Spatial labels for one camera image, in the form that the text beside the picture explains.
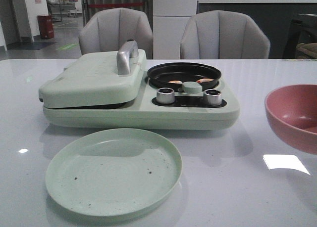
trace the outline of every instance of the floor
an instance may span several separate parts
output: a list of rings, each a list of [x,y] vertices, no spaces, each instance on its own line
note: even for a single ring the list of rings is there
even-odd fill
[[[78,36],[83,28],[83,18],[62,16],[62,21],[54,22],[54,37],[35,42],[53,43],[43,49],[8,49],[0,52],[0,60],[5,59],[77,59],[81,56]]]

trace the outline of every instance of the gray chair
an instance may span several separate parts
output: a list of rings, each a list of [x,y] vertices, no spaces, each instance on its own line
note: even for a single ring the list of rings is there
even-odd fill
[[[115,8],[96,13],[79,35],[82,55],[92,52],[115,51],[129,39],[152,58],[153,33],[144,12]]]
[[[270,41],[249,16],[214,10],[188,21],[181,59],[267,59]]]

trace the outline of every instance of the trash can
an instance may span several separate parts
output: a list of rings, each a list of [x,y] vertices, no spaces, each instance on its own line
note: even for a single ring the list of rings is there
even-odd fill
[[[38,15],[38,23],[42,39],[50,39],[54,37],[51,15]]]

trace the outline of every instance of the plate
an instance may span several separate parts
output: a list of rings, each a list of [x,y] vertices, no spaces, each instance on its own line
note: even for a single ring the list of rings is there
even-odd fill
[[[162,203],[179,181],[181,155],[156,133],[113,129],[84,136],[50,162],[46,187],[76,213],[136,217]]]

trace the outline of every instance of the black frying pan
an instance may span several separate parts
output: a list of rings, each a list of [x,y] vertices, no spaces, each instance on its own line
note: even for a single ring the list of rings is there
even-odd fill
[[[221,72],[216,68],[198,63],[173,62],[152,67],[148,70],[150,82],[157,88],[168,87],[175,91],[182,91],[181,84],[169,83],[169,81],[180,80],[182,82],[195,82],[199,79],[213,79],[210,82],[200,83],[203,91],[212,89],[218,83]]]

